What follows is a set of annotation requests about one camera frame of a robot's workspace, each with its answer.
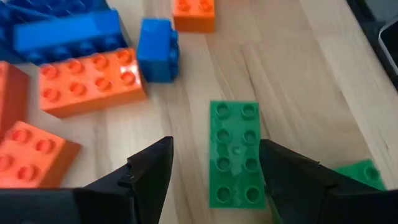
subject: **black object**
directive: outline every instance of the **black object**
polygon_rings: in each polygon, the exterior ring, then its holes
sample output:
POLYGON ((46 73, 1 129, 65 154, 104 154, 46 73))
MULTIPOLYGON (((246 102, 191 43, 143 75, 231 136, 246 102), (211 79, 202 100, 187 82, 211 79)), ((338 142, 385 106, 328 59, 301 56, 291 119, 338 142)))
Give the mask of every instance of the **black object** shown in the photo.
POLYGON ((259 159, 284 224, 398 223, 398 190, 374 189, 270 140, 260 141, 259 159))
POLYGON ((398 15, 398 7, 396 7, 398 4, 396 2, 396 0, 347 0, 382 66, 398 89, 398 70, 395 65, 398 61, 393 61, 390 56, 398 54, 397 46, 391 47, 391 45, 395 45, 394 42, 386 44, 389 45, 388 48, 383 46, 387 39, 397 38, 393 34, 396 34, 398 30, 382 34, 386 27, 394 22, 394 16, 398 15))
POLYGON ((164 137, 84 188, 2 189, 0 223, 158 223, 173 154, 173 137, 164 137))

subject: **wooden surface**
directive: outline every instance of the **wooden surface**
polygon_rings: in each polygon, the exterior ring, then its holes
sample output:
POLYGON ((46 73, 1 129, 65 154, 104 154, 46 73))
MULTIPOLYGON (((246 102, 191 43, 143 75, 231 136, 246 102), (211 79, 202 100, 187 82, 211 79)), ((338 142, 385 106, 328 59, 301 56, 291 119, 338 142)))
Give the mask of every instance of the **wooden surface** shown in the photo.
MULTIPOLYGON (((170 17, 165 0, 108 0, 137 43, 141 17, 170 17)), ((63 182, 84 186, 166 135, 175 140, 161 223, 267 223, 263 210, 208 208, 210 100, 257 100, 262 137, 328 167, 373 158, 398 186, 398 97, 345 0, 216 0, 214 34, 180 34, 181 75, 148 85, 149 100, 59 120, 29 121, 82 144, 63 182)))

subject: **duplo block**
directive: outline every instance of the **duplo block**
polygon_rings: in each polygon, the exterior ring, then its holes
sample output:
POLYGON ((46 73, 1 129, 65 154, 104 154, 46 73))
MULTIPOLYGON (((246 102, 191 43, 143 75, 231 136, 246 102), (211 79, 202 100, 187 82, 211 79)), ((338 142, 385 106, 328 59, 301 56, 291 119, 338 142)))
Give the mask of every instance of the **duplo block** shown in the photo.
POLYGON ((0 60, 10 63, 24 62, 23 56, 19 55, 12 47, 14 24, 23 22, 14 11, 0 1, 0 60))
POLYGON ((58 187, 80 145, 17 122, 0 145, 0 188, 58 187))
POLYGON ((7 3, 56 17, 109 9, 105 0, 10 0, 7 3))
POLYGON ((375 189, 385 190, 379 171, 375 168, 371 159, 359 161, 355 164, 342 166, 335 169, 339 174, 343 174, 354 180, 374 187, 375 189))
POLYGON ((0 62, 0 139, 27 111, 29 76, 7 62, 0 62))
POLYGON ((180 32, 214 32, 214 0, 175 0, 173 18, 180 32))
POLYGON ((265 208, 260 138, 258 103, 210 102, 211 208, 265 208))
POLYGON ((137 59, 148 82, 172 82, 178 75, 179 55, 178 33, 168 19, 142 20, 137 59))
POLYGON ((147 98, 133 49, 41 66, 40 109, 58 118, 147 98))
POLYGON ((127 46, 115 10, 18 24, 14 29, 15 50, 36 65, 127 46))

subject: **blue lego brick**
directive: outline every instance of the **blue lego brick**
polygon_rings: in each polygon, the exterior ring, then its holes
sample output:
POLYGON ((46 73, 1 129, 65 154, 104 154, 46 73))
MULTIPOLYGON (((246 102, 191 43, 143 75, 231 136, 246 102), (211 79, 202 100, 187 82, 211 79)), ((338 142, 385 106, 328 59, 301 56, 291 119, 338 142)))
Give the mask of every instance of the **blue lego brick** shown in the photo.
POLYGON ((109 9, 106 0, 10 0, 7 3, 55 17, 109 9))
POLYGON ((24 58, 12 48, 14 24, 22 22, 23 20, 12 9, 0 1, 0 60, 9 63, 25 62, 24 58))
POLYGON ((172 82, 178 75, 179 55, 178 33, 168 19, 142 20, 137 59, 148 82, 172 82))
POLYGON ((14 49, 40 65, 127 47, 116 10, 18 24, 14 49))

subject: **orange duplo block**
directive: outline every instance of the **orange duplo block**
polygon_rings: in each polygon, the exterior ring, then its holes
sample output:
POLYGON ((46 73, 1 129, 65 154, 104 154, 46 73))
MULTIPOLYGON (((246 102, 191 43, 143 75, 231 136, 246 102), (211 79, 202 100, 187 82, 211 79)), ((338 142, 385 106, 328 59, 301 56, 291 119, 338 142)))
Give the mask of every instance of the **orange duplo block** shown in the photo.
POLYGON ((0 139, 16 121, 25 121, 29 76, 7 62, 0 62, 0 139))
POLYGON ((58 118, 147 98, 133 49, 43 65, 39 82, 40 109, 58 118))
POLYGON ((0 145, 0 188, 58 187, 80 145, 18 121, 0 145))
POLYGON ((175 29, 182 32, 214 32, 214 0, 175 0, 175 29))

